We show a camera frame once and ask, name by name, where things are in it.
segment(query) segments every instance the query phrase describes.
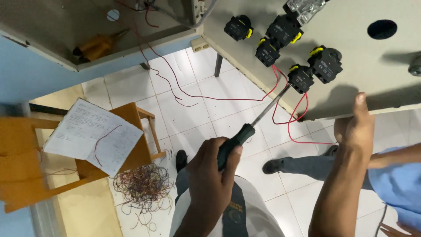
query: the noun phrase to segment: white tile floor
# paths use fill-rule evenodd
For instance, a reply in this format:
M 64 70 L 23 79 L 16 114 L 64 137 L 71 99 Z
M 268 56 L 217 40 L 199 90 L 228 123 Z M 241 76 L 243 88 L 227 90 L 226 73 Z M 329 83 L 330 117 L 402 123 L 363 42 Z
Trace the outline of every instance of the white tile floor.
M 165 56 L 177 75 L 181 89 L 193 96 L 216 98 L 261 99 L 264 93 L 247 78 L 241 75 L 226 60 L 222 63 L 219 78 L 213 77 L 216 52 L 207 49 L 193 53 L 189 48 Z M 244 123 L 253 121 L 270 101 L 217 101 L 193 98 L 185 95 L 177 86 L 175 78 L 163 59 L 150 61 L 160 75 L 167 78 L 178 102 L 174 98 L 167 81 L 151 70 L 147 72 L 139 66 L 112 73 L 83 83 L 88 101 L 107 110 L 129 102 L 153 114 L 161 149 L 168 150 L 164 159 L 157 160 L 168 168 L 170 181 L 176 178 L 175 154 L 184 149 L 193 158 L 205 139 L 215 136 L 231 137 Z M 184 107 L 179 104 L 194 105 Z M 265 161 L 285 156 L 302 157 L 323 153 L 328 146 L 297 144 L 290 141 L 286 125 L 274 125 L 270 112 L 256 127 L 256 134 L 244 144 L 244 151 L 236 174 L 246 178 L 259 190 L 269 210 L 277 219 L 287 237 L 306 237 L 312 211 L 323 182 L 300 174 L 264 175 L 261 171 Z M 289 115 L 278 107 L 275 121 L 287 121 Z M 333 121 L 291 124 L 290 130 L 298 141 L 333 142 Z M 149 126 L 145 134 L 151 152 L 155 143 Z M 409 145 L 421 142 L 421 110 L 382 114 L 377 116 L 375 131 L 375 152 L 388 147 Z M 137 210 L 129 215 L 129 206 L 122 205 L 124 199 L 116 193 L 110 180 L 117 215 L 125 237 L 163 237 L 168 236 L 174 206 L 152 215 L 139 217 L 142 223 L 149 223 L 149 229 L 141 224 L 135 229 Z M 175 187 L 171 190 L 172 200 L 176 197 Z M 164 200 L 170 206 L 170 200 Z M 384 205 L 372 191 L 362 191 L 358 208 L 356 236 L 373 236 L 383 213 Z M 389 208 L 385 223 L 397 228 L 396 211 Z

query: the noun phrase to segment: power outlet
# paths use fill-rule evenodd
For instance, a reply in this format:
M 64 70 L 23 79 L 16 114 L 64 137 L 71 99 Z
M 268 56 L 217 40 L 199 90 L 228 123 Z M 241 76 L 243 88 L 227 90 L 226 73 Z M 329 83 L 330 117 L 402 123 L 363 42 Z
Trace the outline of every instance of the power outlet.
M 193 52 L 195 53 L 210 47 L 209 44 L 203 38 L 191 40 L 190 45 L 192 46 Z

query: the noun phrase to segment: black shoe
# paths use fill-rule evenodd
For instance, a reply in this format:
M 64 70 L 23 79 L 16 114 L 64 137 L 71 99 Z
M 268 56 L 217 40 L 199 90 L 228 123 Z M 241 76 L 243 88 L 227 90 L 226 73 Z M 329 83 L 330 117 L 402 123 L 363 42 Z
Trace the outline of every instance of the black shoe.
M 322 156 L 333 156 L 333 157 L 335 157 L 336 153 L 338 152 L 338 148 L 339 148 L 338 145 L 333 145 L 333 146 L 329 147 L 329 149 L 325 153 L 323 153 Z
M 266 162 L 263 165 L 263 173 L 270 175 L 277 172 L 282 172 L 282 168 L 284 167 L 284 159 L 293 159 L 292 157 L 285 157 L 280 159 L 274 159 Z
M 187 154 L 184 150 L 179 150 L 176 155 L 177 173 L 187 166 Z

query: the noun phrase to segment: paper page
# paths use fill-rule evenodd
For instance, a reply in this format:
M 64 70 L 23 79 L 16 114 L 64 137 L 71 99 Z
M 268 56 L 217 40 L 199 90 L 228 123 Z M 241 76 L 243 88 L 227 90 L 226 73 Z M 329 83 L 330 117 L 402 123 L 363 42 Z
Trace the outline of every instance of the paper page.
M 118 117 L 79 98 L 49 137 L 43 149 L 48 153 L 87 159 L 96 141 L 105 135 L 113 116 Z
M 98 142 L 87 160 L 108 175 L 115 176 L 143 131 L 120 117 L 112 122 L 113 126 L 106 132 L 108 135 Z

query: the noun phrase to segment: blue wall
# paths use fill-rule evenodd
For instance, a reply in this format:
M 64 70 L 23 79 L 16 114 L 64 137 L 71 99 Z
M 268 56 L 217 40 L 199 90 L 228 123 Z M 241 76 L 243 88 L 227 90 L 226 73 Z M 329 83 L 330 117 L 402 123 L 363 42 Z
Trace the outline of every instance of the blue wall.
M 167 55 L 190 47 L 193 36 L 154 50 Z M 144 50 L 148 60 L 157 56 Z M 0 37 L 0 103 L 14 104 L 38 98 L 82 82 L 145 62 L 140 52 L 82 70 L 70 71 L 21 45 Z
M 0 201 L 0 236 L 35 237 L 29 207 L 6 214 L 4 213 L 4 203 Z

